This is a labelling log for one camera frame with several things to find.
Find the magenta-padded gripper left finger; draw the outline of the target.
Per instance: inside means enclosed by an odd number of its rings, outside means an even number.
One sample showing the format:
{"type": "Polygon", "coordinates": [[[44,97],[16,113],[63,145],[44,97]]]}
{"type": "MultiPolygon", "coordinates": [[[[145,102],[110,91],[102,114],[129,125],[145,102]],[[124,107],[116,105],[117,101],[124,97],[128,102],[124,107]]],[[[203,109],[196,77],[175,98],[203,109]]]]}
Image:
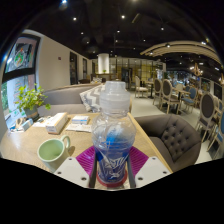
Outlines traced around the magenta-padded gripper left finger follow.
{"type": "Polygon", "coordinates": [[[95,150],[91,146],[77,157],[68,157],[54,174],[81,187],[94,188],[96,165],[95,150]]]}

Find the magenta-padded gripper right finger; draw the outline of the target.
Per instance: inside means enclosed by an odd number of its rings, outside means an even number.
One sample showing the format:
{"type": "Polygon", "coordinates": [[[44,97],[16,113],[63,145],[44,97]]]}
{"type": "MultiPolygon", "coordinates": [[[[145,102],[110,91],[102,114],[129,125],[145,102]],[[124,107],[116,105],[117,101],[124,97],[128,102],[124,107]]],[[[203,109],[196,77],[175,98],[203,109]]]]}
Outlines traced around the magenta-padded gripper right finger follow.
{"type": "Polygon", "coordinates": [[[158,157],[148,157],[135,147],[129,152],[127,161],[131,188],[140,188],[171,174],[158,157]]]}

